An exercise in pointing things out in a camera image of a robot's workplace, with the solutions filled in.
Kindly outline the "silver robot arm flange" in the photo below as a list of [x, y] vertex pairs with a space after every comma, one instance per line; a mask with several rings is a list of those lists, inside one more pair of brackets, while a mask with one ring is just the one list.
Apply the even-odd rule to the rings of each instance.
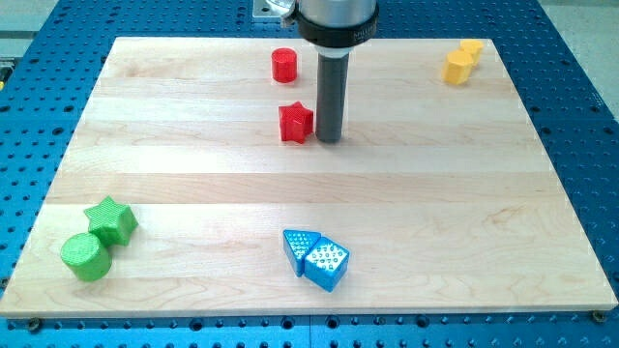
[[377, 0], [275, 0], [283, 27], [297, 25], [299, 35], [329, 59], [347, 56], [376, 33]]

